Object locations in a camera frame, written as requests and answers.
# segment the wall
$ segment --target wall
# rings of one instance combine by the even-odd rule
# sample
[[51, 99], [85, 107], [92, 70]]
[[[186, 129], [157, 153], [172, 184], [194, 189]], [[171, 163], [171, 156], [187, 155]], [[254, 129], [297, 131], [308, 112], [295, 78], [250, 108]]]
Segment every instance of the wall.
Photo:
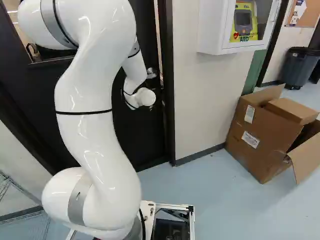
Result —
[[41, 199], [42, 190], [51, 174], [0, 121], [0, 170]]
[[173, 0], [176, 159], [225, 142], [254, 52], [197, 53], [199, 1]]
[[287, 50], [291, 47], [308, 47], [314, 34], [315, 28], [285, 27], [292, 2], [293, 0], [289, 1], [282, 27], [262, 83], [276, 81]]

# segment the aed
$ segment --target aed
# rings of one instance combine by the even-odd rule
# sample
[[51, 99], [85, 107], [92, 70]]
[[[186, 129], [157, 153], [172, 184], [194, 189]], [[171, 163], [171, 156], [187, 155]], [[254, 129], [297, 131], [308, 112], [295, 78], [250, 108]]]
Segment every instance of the aed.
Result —
[[256, 2], [237, 1], [230, 35], [231, 43], [258, 40], [258, 21]]

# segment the white cabinet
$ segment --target white cabinet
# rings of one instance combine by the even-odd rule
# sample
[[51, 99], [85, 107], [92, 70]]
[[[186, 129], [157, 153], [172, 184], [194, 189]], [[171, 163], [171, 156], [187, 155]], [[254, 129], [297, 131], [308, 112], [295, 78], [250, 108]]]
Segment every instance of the white cabinet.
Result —
[[268, 47], [281, 0], [199, 0], [197, 51], [211, 55]]

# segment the trash can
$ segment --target trash can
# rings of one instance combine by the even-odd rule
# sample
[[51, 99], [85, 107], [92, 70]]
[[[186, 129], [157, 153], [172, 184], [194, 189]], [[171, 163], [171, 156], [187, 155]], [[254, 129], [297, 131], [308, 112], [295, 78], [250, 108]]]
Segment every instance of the trash can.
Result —
[[299, 90], [311, 76], [320, 59], [320, 50], [308, 47], [291, 47], [285, 55], [280, 72], [280, 82], [285, 83], [287, 89]]

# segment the green door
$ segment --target green door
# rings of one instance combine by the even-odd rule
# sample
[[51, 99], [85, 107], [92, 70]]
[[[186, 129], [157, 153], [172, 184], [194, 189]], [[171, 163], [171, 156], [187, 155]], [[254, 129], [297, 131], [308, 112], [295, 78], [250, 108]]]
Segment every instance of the green door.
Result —
[[266, 54], [266, 49], [254, 52], [250, 69], [242, 90], [242, 95], [251, 94], [254, 91]]

